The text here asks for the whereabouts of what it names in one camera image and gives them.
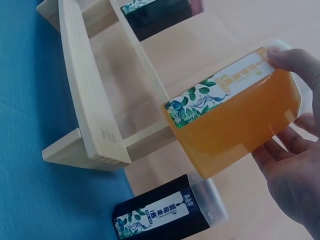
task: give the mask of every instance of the hand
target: hand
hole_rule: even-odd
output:
[[[295,124],[312,135],[320,133],[320,61],[301,49],[268,49],[268,58],[279,68],[297,73],[313,91],[313,113]],[[273,139],[252,156],[266,178],[271,196],[282,211],[320,239],[320,141],[303,139],[288,127],[279,134],[283,149]]]

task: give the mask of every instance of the packaging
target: packaging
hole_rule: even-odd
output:
[[[121,10],[139,41],[204,11],[203,0],[134,0]]]
[[[227,219],[212,179],[197,172],[120,203],[112,214],[120,240],[181,240]]]
[[[290,49],[280,40],[262,46],[162,106],[176,138],[205,179],[309,109],[310,89],[296,74],[268,62],[270,46]]]

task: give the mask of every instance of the wooden board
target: wooden board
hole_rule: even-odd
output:
[[[148,80],[153,84],[154,92],[158,97],[159,104],[164,104],[169,100],[168,94],[162,85],[152,63],[150,62],[145,50],[143,49],[141,43],[137,39],[134,31],[130,27],[127,19],[125,18],[124,14],[121,11],[121,6],[118,3],[118,0],[110,0],[110,3],[113,7],[113,10],[115,11],[115,14],[117,15],[120,23],[123,26],[123,29],[129,38],[130,43],[132,44],[142,66],[145,69],[145,72],[148,76]]]
[[[127,165],[125,162],[109,164],[89,159],[79,128],[44,149],[42,158],[48,163],[102,171],[116,171]]]
[[[134,162],[175,140],[176,137],[171,128],[165,121],[162,121],[126,138],[124,144],[131,161]],[[126,166],[126,163],[123,162],[115,162],[112,165],[89,159],[79,128],[44,149],[42,158],[49,163],[103,171],[117,170]]]
[[[60,32],[58,0],[44,0],[36,10]],[[82,11],[89,39],[116,24],[119,20],[108,0],[99,0]]]
[[[127,149],[107,99],[75,0],[58,0],[64,61],[73,105],[89,159],[130,164]]]

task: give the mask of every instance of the wooden slat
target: wooden slat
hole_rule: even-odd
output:
[[[108,0],[100,0],[82,11],[89,39],[119,22]]]
[[[81,9],[58,0],[64,61],[80,132],[89,159],[130,164],[91,50]]]
[[[165,121],[137,132],[126,138],[124,144],[131,161],[137,161],[147,155],[169,145],[176,140],[175,135]],[[79,128],[73,130],[63,138],[42,151],[43,160],[49,163],[63,164],[79,168],[110,171],[111,164],[100,164],[99,160],[90,160]],[[116,169],[126,164],[116,163]]]
[[[60,32],[58,0],[44,0],[36,7],[36,10]]]
[[[110,164],[105,163],[103,159],[89,159],[79,128],[44,149],[42,157],[48,163],[101,171],[116,171],[128,165],[125,162]]]
[[[122,24],[124,31],[126,32],[127,37],[129,38],[130,43],[132,44],[142,66],[145,69],[145,72],[148,77],[148,81],[150,81],[153,85],[154,91],[159,99],[160,104],[164,104],[169,100],[168,94],[162,85],[152,63],[150,62],[145,50],[143,49],[141,43],[139,42],[138,38],[136,37],[134,31],[130,27],[127,19],[125,18],[124,14],[121,11],[121,6],[118,3],[118,0],[110,0],[110,3],[117,15],[120,23]]]
[[[131,161],[139,160],[176,140],[174,133],[167,122],[156,124],[137,132],[126,138],[124,144],[129,153]]]
[[[58,0],[45,0],[36,10],[60,32]],[[82,11],[82,16],[89,39],[119,21],[108,0],[100,0],[92,4]]]

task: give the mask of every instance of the dark navy box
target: dark navy box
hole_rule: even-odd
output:
[[[128,5],[121,10],[140,42],[203,12],[202,0],[155,0],[131,11]]]
[[[195,173],[117,204],[112,223],[119,240],[181,240],[227,218],[213,181]]]

